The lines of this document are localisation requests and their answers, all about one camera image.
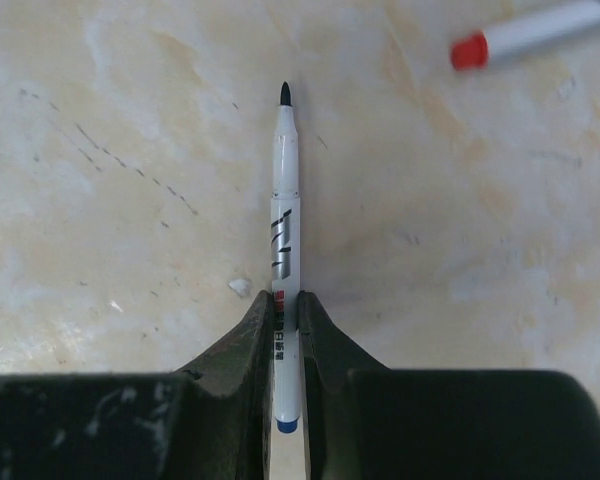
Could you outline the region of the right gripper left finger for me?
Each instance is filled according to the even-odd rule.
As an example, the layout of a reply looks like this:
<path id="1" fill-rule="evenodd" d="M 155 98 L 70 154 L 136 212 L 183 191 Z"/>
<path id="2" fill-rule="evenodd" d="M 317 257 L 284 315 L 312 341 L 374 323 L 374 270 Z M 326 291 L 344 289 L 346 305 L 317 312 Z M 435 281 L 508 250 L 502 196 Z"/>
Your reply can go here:
<path id="1" fill-rule="evenodd" d="M 259 292 L 240 322 L 177 376 L 174 479 L 267 479 L 274 308 Z"/>

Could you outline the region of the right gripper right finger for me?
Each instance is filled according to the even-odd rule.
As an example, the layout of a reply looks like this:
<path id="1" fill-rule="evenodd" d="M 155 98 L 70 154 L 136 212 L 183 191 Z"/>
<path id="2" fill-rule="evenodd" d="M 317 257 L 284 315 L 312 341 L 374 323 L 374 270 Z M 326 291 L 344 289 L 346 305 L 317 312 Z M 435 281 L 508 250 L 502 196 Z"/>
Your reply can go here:
<path id="1" fill-rule="evenodd" d="M 317 295 L 298 297 L 305 469 L 308 479 L 361 479 L 352 371 L 385 371 L 331 320 Z"/>

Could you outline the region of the blue end white pen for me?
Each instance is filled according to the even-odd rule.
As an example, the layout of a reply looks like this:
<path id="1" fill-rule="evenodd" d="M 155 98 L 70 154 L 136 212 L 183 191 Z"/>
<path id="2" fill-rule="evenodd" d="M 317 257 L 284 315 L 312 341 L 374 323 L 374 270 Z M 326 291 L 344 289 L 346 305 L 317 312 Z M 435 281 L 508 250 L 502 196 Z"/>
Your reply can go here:
<path id="1" fill-rule="evenodd" d="M 301 280 L 301 199 L 298 132 L 288 83 L 281 86 L 272 152 L 273 415 L 278 431 L 292 434 L 301 416 L 297 307 Z"/>

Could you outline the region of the red capped white pen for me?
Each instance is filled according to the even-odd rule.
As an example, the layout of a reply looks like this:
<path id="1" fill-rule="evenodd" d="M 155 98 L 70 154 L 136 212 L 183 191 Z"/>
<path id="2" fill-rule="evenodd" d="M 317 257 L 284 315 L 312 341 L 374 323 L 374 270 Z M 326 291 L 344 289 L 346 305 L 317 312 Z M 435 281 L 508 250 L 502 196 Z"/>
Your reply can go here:
<path id="1" fill-rule="evenodd" d="M 454 42 L 454 70 L 483 69 L 501 59 L 600 26 L 600 1 L 565 1 L 490 25 Z"/>

